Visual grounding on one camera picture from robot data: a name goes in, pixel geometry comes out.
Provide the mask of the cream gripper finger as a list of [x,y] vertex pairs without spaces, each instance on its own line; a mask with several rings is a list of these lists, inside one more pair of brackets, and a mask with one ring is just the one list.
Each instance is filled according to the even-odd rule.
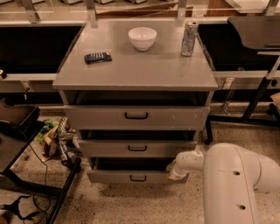
[[170,172],[167,173],[167,178],[168,179],[171,179],[171,180],[180,180],[182,179],[183,177],[182,176],[176,176],[175,174],[172,174]]

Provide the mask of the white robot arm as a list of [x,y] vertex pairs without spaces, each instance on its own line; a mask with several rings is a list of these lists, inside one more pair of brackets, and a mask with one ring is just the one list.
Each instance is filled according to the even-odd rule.
[[277,162],[232,143],[180,152],[166,170],[172,180],[203,172],[205,224],[260,224],[255,194],[280,189]]

